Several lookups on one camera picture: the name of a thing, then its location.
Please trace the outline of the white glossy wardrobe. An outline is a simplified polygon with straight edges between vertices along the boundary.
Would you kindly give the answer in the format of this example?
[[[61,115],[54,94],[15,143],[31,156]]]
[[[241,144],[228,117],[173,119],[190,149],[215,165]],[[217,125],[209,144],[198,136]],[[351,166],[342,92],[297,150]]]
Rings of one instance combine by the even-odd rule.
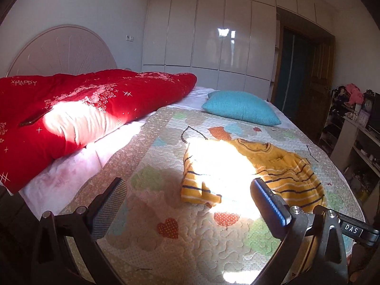
[[[142,69],[191,72],[197,84],[270,99],[284,15],[332,33],[323,0],[150,0]]]

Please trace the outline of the white shelf unit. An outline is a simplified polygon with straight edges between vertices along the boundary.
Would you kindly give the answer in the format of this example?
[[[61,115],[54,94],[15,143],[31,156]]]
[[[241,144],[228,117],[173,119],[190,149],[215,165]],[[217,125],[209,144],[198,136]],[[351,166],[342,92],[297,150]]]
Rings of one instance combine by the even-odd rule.
[[[374,101],[368,90],[364,99]],[[345,85],[332,90],[327,120],[319,146],[342,173],[359,201],[364,215],[372,219],[379,210],[379,134],[357,122],[361,105],[349,105]]]

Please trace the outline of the brown wooden door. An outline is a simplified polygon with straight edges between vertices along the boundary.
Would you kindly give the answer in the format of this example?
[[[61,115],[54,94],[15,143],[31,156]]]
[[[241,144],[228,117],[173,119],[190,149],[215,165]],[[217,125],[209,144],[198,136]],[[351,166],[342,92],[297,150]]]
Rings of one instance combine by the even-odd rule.
[[[331,103],[336,38],[282,27],[271,102],[315,144]]]

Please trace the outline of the pink cloth on shelf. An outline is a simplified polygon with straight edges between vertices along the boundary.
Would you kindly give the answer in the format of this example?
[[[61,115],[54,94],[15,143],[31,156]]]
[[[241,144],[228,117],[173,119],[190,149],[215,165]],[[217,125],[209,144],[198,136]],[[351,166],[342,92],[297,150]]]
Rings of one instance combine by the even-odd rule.
[[[354,104],[361,105],[363,103],[363,100],[364,100],[363,93],[355,84],[353,83],[347,84],[345,86],[345,89],[347,93],[349,94],[349,100],[348,100],[349,105],[354,105]]]

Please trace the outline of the red quilted duvet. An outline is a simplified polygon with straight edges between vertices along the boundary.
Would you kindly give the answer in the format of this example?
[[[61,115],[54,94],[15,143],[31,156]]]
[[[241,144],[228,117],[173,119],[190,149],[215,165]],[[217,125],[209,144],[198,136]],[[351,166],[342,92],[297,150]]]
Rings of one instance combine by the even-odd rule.
[[[1,79],[1,184],[14,194],[56,159],[182,100],[191,73],[103,70]]]

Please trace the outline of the white bed sheet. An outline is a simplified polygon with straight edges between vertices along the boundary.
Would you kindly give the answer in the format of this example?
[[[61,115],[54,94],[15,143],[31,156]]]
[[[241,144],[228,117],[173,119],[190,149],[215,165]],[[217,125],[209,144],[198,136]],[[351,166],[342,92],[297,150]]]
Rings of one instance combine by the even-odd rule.
[[[147,117],[122,125],[86,147],[55,160],[19,192],[33,215],[40,219],[49,210],[62,211],[79,189],[97,174],[131,138],[140,132]]]

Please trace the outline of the yellow striped knit sweater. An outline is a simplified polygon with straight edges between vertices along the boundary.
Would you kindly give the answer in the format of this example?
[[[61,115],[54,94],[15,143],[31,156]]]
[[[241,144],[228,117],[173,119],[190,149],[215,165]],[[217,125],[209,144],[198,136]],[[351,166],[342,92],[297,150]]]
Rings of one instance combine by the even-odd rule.
[[[271,143],[199,140],[184,154],[183,202],[209,207],[237,207],[251,198],[251,182],[263,180],[285,202],[312,212],[326,205],[321,181],[306,158]]]

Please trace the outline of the white rounded headboard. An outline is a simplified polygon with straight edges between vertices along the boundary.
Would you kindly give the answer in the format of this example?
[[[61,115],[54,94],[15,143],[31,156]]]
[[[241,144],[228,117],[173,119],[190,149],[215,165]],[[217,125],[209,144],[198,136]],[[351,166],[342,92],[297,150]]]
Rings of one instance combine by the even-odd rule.
[[[15,56],[6,76],[58,73],[80,75],[116,69],[103,39],[84,26],[54,26],[30,40]]]

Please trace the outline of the purple desk clock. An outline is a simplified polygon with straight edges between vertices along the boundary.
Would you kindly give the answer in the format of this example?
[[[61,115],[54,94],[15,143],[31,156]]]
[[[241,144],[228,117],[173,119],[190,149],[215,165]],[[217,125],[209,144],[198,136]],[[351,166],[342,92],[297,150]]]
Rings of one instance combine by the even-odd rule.
[[[366,127],[366,125],[368,123],[368,120],[370,118],[370,113],[372,111],[372,105],[373,105],[372,99],[364,99],[364,101],[361,105],[361,110],[358,114],[357,122],[362,127]]]

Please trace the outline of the black television screen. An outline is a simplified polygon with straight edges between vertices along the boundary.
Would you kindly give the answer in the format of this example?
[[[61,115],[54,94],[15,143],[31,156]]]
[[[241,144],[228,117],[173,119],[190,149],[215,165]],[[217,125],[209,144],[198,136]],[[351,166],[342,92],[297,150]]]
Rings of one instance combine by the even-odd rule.
[[[380,133],[380,94],[376,93],[374,101],[372,102],[372,109],[370,112],[370,117],[368,119],[366,128],[371,131],[375,131],[377,134]]]

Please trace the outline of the patchwork heart quilt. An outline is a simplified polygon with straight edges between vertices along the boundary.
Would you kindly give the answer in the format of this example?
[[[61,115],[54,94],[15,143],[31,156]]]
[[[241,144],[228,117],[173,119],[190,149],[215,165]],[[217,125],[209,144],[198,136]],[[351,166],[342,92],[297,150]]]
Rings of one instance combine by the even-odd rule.
[[[363,219],[346,179],[301,131],[165,107],[65,208],[120,177],[126,196],[99,246],[127,284],[250,284],[280,245],[254,204],[254,178],[289,205]]]

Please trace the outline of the teal knit pillow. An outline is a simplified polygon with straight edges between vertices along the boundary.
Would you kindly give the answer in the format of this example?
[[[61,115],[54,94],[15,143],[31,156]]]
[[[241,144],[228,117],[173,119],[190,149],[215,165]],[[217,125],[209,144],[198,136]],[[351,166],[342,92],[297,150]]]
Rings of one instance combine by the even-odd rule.
[[[210,114],[259,125],[281,124],[280,119],[266,101],[243,91],[211,92],[202,105],[202,109]]]

